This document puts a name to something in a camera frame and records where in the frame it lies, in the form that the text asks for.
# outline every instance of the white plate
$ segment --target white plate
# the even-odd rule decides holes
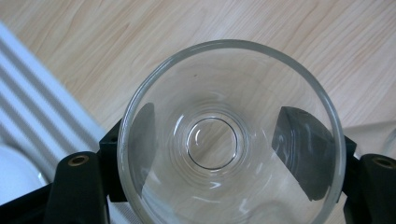
[[[46,178],[17,149],[0,145],[0,204],[48,184]]]

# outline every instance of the glass rim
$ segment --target glass rim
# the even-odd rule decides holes
[[[140,104],[143,96],[152,86],[152,84],[167,70],[173,67],[175,64],[180,63],[181,61],[210,50],[215,49],[247,49],[262,53],[264,55],[275,58],[295,72],[297,72],[300,76],[302,76],[306,82],[312,87],[314,92],[317,94],[318,98],[322,102],[332,125],[332,136],[334,138],[335,143],[335,164],[334,164],[334,173],[333,179],[331,183],[330,190],[326,195],[326,199],[323,204],[323,208],[320,210],[318,215],[315,217],[313,223],[323,223],[326,221],[330,212],[333,210],[334,205],[337,203],[344,182],[345,177],[345,169],[346,169],[346,146],[344,134],[341,126],[341,122],[336,113],[335,107],[330,100],[330,97],[323,89],[323,87],[319,84],[316,78],[300,63],[292,59],[290,56],[282,53],[276,49],[272,49],[270,47],[246,41],[246,40],[237,40],[237,39],[222,39],[222,40],[214,40],[208,41],[201,44],[197,44],[191,46],[187,49],[183,49],[178,53],[170,56],[164,62],[162,62],[151,74],[143,81],[143,83],[136,90],[134,96],[132,97],[130,103],[126,107],[124,116],[121,120],[120,125],[120,135],[118,140],[118,148],[117,148],[117,161],[120,175],[120,182],[124,191],[124,194],[132,206],[132,208],[138,212],[136,214],[145,221],[150,221],[151,216],[149,216],[148,211],[142,206],[141,202],[137,199],[137,192],[135,192],[133,187],[133,181],[130,177],[129,171],[129,162],[127,158],[128,154],[128,136],[129,130],[133,123],[134,116],[136,114],[136,110],[138,105]]]

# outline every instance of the wooden table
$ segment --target wooden table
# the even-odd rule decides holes
[[[395,1],[16,0],[0,1],[0,20],[107,130],[160,62],[223,38],[296,59],[344,127],[396,119]],[[341,208],[329,223],[345,222]]]

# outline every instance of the wood grain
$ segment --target wood grain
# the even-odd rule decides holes
[[[2,0],[0,20],[107,130],[160,62],[222,38],[296,59],[345,127],[396,119],[395,1]]]

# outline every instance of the transparent glass bowl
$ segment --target transparent glass bowl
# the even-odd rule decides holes
[[[279,133],[282,108],[298,109],[300,131]],[[242,40],[199,44],[158,66],[126,109],[118,150],[123,190],[144,223],[321,223],[346,159],[315,78]]]

